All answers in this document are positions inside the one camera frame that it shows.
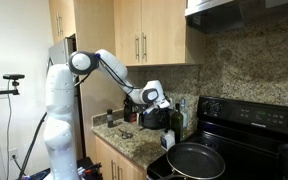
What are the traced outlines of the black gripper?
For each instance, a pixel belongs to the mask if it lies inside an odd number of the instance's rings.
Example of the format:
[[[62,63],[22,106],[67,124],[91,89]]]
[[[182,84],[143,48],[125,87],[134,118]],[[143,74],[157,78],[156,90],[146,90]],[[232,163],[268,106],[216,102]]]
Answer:
[[[170,109],[169,108],[160,108],[154,109],[153,114],[153,127],[155,129],[166,128],[169,126],[170,119]]]

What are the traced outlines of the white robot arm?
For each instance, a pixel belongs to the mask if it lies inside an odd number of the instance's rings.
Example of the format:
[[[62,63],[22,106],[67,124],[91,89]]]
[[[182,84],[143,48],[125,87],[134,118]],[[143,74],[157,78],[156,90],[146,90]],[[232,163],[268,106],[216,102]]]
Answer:
[[[144,115],[170,106],[159,80],[148,81],[144,88],[135,88],[127,79],[126,66],[107,50],[73,52],[66,64],[52,65],[46,78],[47,119],[43,136],[50,173],[44,180],[82,180],[74,140],[73,75],[89,75],[94,70],[111,77],[134,103],[148,105]]]

